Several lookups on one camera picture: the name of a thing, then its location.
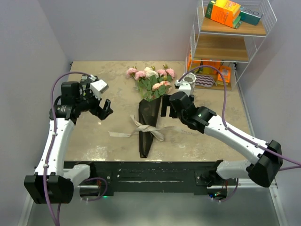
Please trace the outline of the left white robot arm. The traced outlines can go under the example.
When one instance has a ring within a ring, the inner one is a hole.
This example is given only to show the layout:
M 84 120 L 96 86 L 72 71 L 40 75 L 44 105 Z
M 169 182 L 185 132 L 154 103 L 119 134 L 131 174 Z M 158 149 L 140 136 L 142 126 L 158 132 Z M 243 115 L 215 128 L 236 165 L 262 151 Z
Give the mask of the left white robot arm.
M 103 80 L 61 84 L 61 95 L 49 112 L 49 134 L 42 158 L 34 174 L 24 179 L 24 186 L 36 204 L 69 203 L 80 183 L 92 185 L 97 181 L 97 172 L 87 164 L 75 165 L 65 172 L 64 159 L 81 113 L 90 112 L 100 120 L 112 114 L 110 100 L 106 99 L 104 106 L 99 106 L 101 95 L 108 87 Z

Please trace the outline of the peach rose stem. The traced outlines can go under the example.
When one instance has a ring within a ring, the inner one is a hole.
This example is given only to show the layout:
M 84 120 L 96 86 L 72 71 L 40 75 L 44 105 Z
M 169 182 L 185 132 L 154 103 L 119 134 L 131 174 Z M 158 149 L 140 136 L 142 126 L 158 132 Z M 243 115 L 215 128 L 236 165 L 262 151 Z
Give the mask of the peach rose stem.
M 164 94 L 168 94 L 172 89 L 172 84 L 168 81 L 161 81 L 152 86 L 152 97 L 154 99 L 161 97 Z

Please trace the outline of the white rose stem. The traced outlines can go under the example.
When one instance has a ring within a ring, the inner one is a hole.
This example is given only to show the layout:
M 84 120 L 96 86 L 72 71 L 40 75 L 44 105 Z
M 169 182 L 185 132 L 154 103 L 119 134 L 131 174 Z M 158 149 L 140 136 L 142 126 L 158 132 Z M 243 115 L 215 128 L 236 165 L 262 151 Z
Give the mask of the white rose stem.
M 155 67 L 145 67 L 145 77 L 143 78 L 143 85 L 147 92 L 152 91 L 152 87 L 158 83 L 159 74 L 155 71 Z

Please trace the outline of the beige printed ribbon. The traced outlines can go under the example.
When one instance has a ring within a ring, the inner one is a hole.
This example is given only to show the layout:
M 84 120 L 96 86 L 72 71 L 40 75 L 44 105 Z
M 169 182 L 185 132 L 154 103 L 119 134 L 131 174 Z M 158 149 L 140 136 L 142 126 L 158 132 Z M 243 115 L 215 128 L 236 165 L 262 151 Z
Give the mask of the beige printed ribbon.
M 176 126 L 166 126 L 166 127 L 155 127 L 155 126 L 151 126 L 151 125 L 143 125 L 140 122 L 138 122 L 135 119 L 134 115 L 130 115 L 130 118 L 132 120 L 132 122 L 137 126 L 136 129 L 134 129 L 131 133 L 119 133 L 119 132 L 111 132 L 109 131 L 109 135 L 110 137 L 119 137 L 119 138 L 129 138 L 131 136 L 133 136 L 136 133 L 142 132 L 142 133 L 147 133 L 149 132 L 151 135 L 153 135 L 158 141 L 163 142 L 165 137 L 164 134 L 161 133 L 162 130 L 170 130 L 170 131 L 176 131 L 179 132 L 181 134 L 185 134 L 185 135 L 192 135 L 192 136 L 196 136 L 197 134 L 194 132 L 189 132 L 187 130 L 184 130 L 182 128 L 176 127 Z

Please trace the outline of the black wrapping paper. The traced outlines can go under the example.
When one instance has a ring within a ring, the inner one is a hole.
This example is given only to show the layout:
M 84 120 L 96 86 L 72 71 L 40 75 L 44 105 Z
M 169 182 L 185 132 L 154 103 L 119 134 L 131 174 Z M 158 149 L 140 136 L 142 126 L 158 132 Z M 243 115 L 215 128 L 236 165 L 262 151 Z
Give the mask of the black wrapping paper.
M 139 131 L 139 153 L 141 158 L 147 158 L 153 139 L 164 141 L 164 135 L 157 130 L 157 120 L 161 105 L 161 98 L 152 101 L 141 100 L 138 107 L 138 121 L 144 126 Z

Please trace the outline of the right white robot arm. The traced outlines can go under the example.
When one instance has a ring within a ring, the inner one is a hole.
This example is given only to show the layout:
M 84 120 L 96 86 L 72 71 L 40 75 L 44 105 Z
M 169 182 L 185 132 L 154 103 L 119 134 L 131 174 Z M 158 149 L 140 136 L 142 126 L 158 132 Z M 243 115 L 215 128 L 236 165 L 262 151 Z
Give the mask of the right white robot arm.
M 262 187 L 269 187 L 278 173 L 283 161 L 281 145 L 275 140 L 269 143 L 252 137 L 222 121 L 221 116 L 211 109 L 193 103 L 194 96 L 184 92 L 164 95 L 161 116 L 178 118 L 191 130 L 214 137 L 245 157 L 244 161 L 217 160 L 214 166 L 203 172 L 200 179 L 208 186 L 220 185 L 228 179 L 249 178 Z

